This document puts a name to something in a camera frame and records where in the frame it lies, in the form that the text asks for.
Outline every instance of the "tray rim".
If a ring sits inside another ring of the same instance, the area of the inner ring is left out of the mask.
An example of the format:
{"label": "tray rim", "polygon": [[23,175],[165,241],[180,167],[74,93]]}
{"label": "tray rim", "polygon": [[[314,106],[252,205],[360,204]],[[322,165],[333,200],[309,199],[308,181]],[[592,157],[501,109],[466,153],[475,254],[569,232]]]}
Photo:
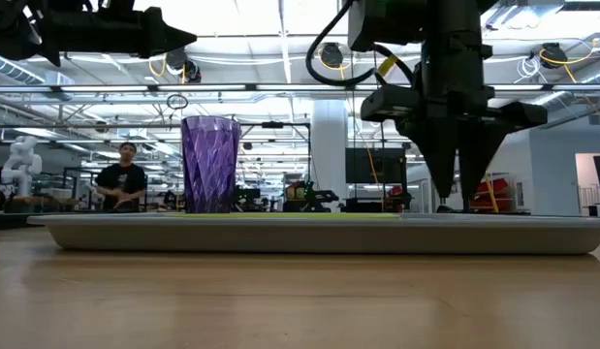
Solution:
{"label": "tray rim", "polygon": [[559,216],[497,216],[475,214],[406,213],[388,219],[310,219],[306,218],[190,218],[171,217],[167,213],[127,213],[127,214],[82,214],[82,215],[43,215],[31,216],[28,223],[44,226],[278,226],[288,225],[314,227],[401,227],[401,228],[538,228],[599,230],[598,217],[559,217]]}

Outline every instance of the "white pillar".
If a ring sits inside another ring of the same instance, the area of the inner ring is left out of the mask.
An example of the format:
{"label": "white pillar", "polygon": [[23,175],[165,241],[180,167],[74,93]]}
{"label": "white pillar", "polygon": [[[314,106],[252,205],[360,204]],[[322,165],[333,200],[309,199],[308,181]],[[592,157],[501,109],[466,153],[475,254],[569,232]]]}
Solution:
{"label": "white pillar", "polygon": [[[313,164],[310,178],[319,190],[332,190],[340,201],[347,199],[345,147],[347,146],[347,110],[344,100],[314,101],[311,121]],[[326,205],[337,212],[338,203]]]}

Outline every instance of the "purple cup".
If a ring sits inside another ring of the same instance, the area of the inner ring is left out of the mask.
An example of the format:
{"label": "purple cup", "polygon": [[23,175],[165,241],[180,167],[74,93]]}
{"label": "purple cup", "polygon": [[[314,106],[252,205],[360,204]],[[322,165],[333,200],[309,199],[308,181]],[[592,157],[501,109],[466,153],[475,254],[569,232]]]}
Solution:
{"label": "purple cup", "polygon": [[231,211],[241,125],[217,116],[181,120],[187,213]]}

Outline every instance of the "white tray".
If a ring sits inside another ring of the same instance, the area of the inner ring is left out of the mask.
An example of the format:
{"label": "white tray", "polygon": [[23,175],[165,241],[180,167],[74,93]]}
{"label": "white tray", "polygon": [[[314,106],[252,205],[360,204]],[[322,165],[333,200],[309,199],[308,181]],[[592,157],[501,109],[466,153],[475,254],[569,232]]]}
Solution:
{"label": "white tray", "polygon": [[84,214],[30,217],[67,249],[583,254],[600,218],[472,214]]}

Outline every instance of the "wooden table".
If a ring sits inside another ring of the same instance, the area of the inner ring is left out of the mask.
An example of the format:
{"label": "wooden table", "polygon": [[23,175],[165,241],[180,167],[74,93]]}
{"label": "wooden table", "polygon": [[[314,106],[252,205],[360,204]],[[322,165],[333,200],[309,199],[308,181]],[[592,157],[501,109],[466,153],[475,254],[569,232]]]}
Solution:
{"label": "wooden table", "polygon": [[42,205],[56,205],[56,202],[62,206],[75,206],[78,204],[78,200],[72,198],[44,198],[44,197],[14,197],[13,204],[21,204],[27,206],[42,206]]}
{"label": "wooden table", "polygon": [[581,257],[67,252],[0,232],[0,349],[600,348]]}

